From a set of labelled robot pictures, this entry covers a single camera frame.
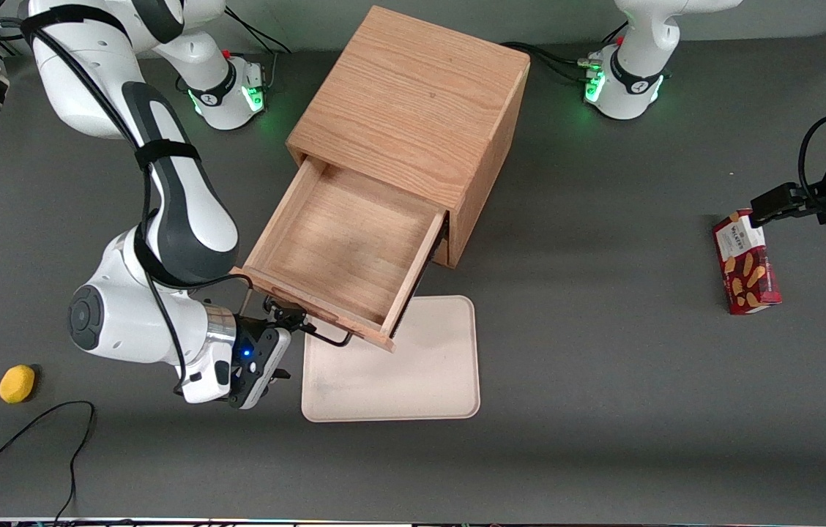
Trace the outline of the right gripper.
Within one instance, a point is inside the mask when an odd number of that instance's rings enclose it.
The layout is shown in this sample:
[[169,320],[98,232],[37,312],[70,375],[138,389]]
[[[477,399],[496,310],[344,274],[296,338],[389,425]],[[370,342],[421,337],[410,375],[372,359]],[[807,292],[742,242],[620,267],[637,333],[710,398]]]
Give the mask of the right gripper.
[[[270,326],[310,334],[307,313],[299,304],[266,296]],[[206,315],[199,356],[186,366],[181,391],[189,403],[225,400],[255,405],[268,390],[268,323],[232,313]]]

